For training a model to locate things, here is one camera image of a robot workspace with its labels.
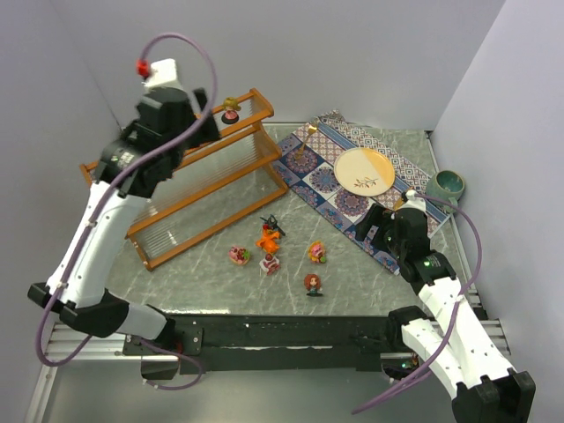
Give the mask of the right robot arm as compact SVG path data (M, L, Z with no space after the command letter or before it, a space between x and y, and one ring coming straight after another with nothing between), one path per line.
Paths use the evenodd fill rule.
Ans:
M390 312L389 343L407 347L422 362L354 412L382 404L434 375L449 393L457 422L527 421L536 384L500 352L448 259L431 249L424 200L409 200L395 211L371 206L355 227L356 240L364 240L372 227L377 229L373 245L396 257L401 276L431 315L415 306Z

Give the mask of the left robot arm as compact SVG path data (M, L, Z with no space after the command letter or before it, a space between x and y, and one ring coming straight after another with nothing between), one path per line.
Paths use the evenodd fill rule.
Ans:
M219 130L211 115L199 121L187 93L175 87L149 90L137 113L102 150L85 213L63 260L27 296L89 336L121 333L168 348L177 343L174 319L114 296L106 283L122 241L157 185L172 177L186 150L219 140Z

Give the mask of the blonde pink dress figurine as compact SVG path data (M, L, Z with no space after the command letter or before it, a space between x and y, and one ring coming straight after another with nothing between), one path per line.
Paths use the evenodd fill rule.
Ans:
M222 103L223 115L221 121L224 124L235 124L239 121L239 111L241 107L235 97L227 97Z

